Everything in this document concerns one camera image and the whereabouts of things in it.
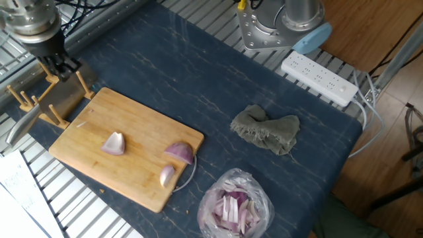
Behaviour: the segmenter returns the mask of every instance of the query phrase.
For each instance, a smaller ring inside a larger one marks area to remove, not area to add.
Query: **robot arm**
[[[54,0],[0,0],[0,29],[2,26],[8,27],[61,80],[81,66],[65,50],[65,36]]]

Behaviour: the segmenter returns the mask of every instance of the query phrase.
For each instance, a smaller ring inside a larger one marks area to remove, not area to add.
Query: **white power strip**
[[[296,51],[282,62],[281,68],[340,106],[347,106],[358,91],[357,86]]]

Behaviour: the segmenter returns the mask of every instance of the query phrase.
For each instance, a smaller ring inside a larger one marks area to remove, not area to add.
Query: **wooden floor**
[[[406,66],[391,81],[377,102],[377,110],[385,121],[383,134],[365,151],[349,159],[332,189],[355,214],[380,227],[389,235],[422,237],[416,229],[423,228],[423,193],[414,192],[369,215],[374,199],[411,181],[411,161],[401,156],[410,148],[405,130],[407,102],[423,112],[423,57]],[[413,118],[413,127],[422,123]],[[380,129],[375,123],[361,136],[361,147]]]
[[[373,69],[423,12],[420,0],[323,2],[334,27],[324,49],[363,71]],[[423,235],[417,235],[416,229],[423,228],[423,192],[414,192],[372,213],[368,210],[374,199],[411,181],[411,161],[404,163],[400,159],[409,150],[404,120],[407,102],[423,112],[423,56],[404,67],[382,92],[377,110],[385,121],[385,130],[370,147],[347,161],[332,192],[355,214],[394,238],[421,238]],[[414,118],[413,126],[422,125],[418,122]],[[375,120],[355,149],[380,127]]]
[[[323,49],[372,70],[423,12],[422,0],[322,0],[333,27]]]

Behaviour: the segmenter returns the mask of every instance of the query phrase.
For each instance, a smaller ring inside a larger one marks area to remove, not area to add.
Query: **knife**
[[[86,62],[80,62],[82,66],[78,70],[83,76],[85,84],[90,88],[96,81],[97,76]],[[31,129],[42,113],[58,125],[59,120],[54,116],[49,105],[53,105],[63,118],[75,108],[84,95],[85,90],[76,73],[73,73],[66,82],[57,82],[52,90],[13,126],[7,135],[6,144],[10,147],[14,146]]]

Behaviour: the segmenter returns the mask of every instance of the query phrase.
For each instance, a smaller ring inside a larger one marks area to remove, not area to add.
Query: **wooden cutting board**
[[[100,150],[113,132],[124,135],[123,155]],[[165,155],[172,143],[183,141],[197,152],[204,136],[173,119],[110,89],[102,88],[49,152],[60,161],[141,204],[160,212],[186,163]],[[168,185],[160,185],[165,165],[175,168]]]

